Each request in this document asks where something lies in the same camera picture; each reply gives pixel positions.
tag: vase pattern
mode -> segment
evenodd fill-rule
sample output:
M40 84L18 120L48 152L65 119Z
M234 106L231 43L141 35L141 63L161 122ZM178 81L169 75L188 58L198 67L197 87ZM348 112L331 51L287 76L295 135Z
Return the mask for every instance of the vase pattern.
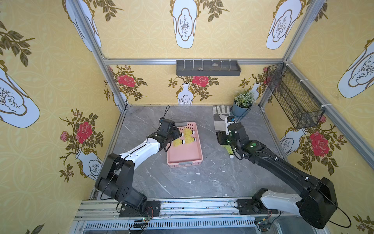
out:
M266 40L267 48L277 49L282 45L303 7L300 0L279 1L277 10L273 13L273 22Z
M82 10L85 14L85 17L86 17L86 20L88 22L89 28L92 31L93 35L95 36L95 40L96 40L98 46L101 47L101 41L100 41L99 33L97 31L96 24L95 24L94 18L92 17L90 9L88 8L87 4L83 0L78 0L78 3L79 3L80 7L82 8ZM93 51L93 48L92 48L91 44L87 41L88 35L86 35L84 33L84 31L82 30L83 25L80 24L76 20L76 16L75 16L74 11L73 11L73 0L66 0L66 11L67 11L67 13L70 17L70 20L74 24L74 27L77 30L80 38L82 39L82 41L86 45L87 49L90 50L90 51Z
M175 39L179 47L192 47L197 21L197 5L193 0L176 0L173 5Z
M183 89L178 94L178 104L179 105L192 105L193 93L188 90L190 84L182 84Z
M374 38L349 66L338 83L338 90L345 98L351 98L374 84Z
M25 91L0 69L0 120L18 128L35 123L40 110Z
M307 135L305 130L302 129L292 129L286 132L286 134L279 141L285 155L289 155L297 150L300 146L300 138Z
M253 84L253 87L252 87L252 89L251 89L251 93L253 93L253 98L254 98L254 100L256 101L257 99L258 99L258 97L259 97L259 95L260 95L260 93L257 91L257 88L260 86L261 84L259 83L259 84Z
M89 154L85 154L81 148L75 159L82 161L83 173L86 176L93 180L97 179L101 170L102 161L95 153L91 152Z

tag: black metal basket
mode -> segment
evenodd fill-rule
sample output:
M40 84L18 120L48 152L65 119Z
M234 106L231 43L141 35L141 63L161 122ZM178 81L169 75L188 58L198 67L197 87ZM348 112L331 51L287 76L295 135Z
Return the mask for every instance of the black metal basket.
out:
M284 63L267 68L266 83L294 128L318 124L325 108Z

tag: white robotic arm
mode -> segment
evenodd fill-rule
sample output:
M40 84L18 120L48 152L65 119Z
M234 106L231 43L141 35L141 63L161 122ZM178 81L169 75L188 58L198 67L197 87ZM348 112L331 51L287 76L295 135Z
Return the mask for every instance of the white robotic arm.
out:
M136 169L142 162L144 162L150 156L160 151L160 142L153 138L147 138L143 143L134 147L133 149L120 154L121 158L131 160Z

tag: yellow shuttlecock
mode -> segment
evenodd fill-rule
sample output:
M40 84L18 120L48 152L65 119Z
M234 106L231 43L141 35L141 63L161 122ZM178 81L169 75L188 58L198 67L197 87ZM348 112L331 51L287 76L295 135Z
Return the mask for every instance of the yellow shuttlecock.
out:
M186 144L188 144L188 143L191 143L191 142L195 142L196 138L195 137L190 137L190 136L185 136L184 140L186 141Z
M231 146L229 146L229 145L221 145L221 146L227 150L230 158L234 158L234 152L232 151Z
M185 140L175 139L175 140L173 141L173 146L178 146L178 145L185 144L185 143L186 143Z
M195 131L193 131L191 129L188 129L188 128L184 129L184 135L188 136L188 135L191 135L191 134L195 134Z

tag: metal grate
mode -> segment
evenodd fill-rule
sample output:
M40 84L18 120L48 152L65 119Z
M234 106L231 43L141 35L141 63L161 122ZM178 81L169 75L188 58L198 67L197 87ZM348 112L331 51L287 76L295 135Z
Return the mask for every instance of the metal grate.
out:
M254 217L231 218L189 218L189 219L152 219L146 229L186 229L186 228L224 228L224 227L255 227ZM128 230L134 220L87 221L85 231L95 230Z
M280 63L267 68L266 83L294 128L313 127L325 112L304 83Z

